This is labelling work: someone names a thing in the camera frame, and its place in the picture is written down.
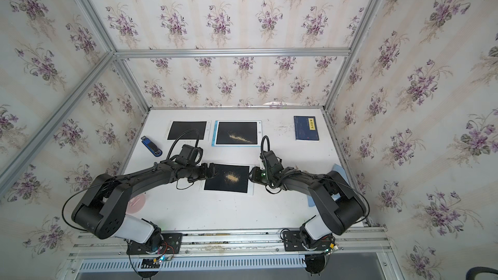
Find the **white drawing tablet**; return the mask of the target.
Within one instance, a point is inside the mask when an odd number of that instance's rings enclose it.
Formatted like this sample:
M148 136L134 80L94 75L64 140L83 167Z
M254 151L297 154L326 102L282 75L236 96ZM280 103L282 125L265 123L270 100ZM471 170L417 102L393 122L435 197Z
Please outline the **white drawing tablet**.
M248 196L254 194L254 184L248 178L251 166L215 164L217 166L217 175L214 179L204 180L200 186L201 191Z
M165 137L167 140L175 140L184 132L188 133L181 137L181 140L204 140L209 134L211 121L172 121L166 130Z

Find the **light blue cloth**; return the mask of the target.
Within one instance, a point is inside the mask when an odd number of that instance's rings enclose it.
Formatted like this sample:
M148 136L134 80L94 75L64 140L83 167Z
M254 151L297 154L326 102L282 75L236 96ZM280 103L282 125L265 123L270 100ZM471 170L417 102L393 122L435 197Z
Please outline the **light blue cloth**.
M350 185L350 181L346 175L346 171L340 165L334 164L332 171L338 172L341 175L342 179L348 185ZM307 196L307 203L308 203L308 207L315 207L314 200L311 196Z

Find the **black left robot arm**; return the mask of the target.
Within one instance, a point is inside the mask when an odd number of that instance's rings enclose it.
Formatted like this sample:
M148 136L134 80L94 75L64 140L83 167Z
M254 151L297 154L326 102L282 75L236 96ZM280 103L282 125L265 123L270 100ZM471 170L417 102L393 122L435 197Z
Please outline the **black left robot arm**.
M178 155L172 155L180 137L195 135L194 145L183 145ZM176 138L165 160L151 168L121 176L101 174L86 189L73 194L82 198L75 206L71 220L77 229L104 240L121 238L142 245L148 254L157 253L164 244L161 228L151 221L127 214L128 203L156 187L185 179L189 184L213 177L214 164L201 163L203 149L198 146L200 132L190 129Z

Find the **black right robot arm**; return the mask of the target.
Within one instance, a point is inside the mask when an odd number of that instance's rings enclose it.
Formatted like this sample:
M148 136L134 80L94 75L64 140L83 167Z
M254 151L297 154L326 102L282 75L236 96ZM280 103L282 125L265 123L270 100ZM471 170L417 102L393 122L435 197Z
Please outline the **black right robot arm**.
M370 204L364 195L351 187L339 172L311 174L284 167L271 150L268 136L262 138L259 157L263 167L254 167L249 172L251 182L263 185L270 194L296 191L312 198L319 214L302 224L299 230L299 238L306 248L328 237L342 235L369 216Z

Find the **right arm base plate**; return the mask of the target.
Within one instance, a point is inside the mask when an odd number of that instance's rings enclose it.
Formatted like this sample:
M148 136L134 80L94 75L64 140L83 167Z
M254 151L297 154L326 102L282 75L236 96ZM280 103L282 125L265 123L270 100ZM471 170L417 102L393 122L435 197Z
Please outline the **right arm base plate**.
M285 252L328 251L335 247L335 237L332 234L317 241L305 241L298 230L282 229L280 239L283 242Z

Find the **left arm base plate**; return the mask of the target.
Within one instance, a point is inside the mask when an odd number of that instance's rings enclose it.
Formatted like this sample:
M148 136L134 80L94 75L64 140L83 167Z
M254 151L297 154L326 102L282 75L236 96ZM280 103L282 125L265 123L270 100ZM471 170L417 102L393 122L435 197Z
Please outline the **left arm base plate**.
M164 255L178 254L182 243L182 233L155 234L150 241L144 244L130 241L127 248L128 255Z

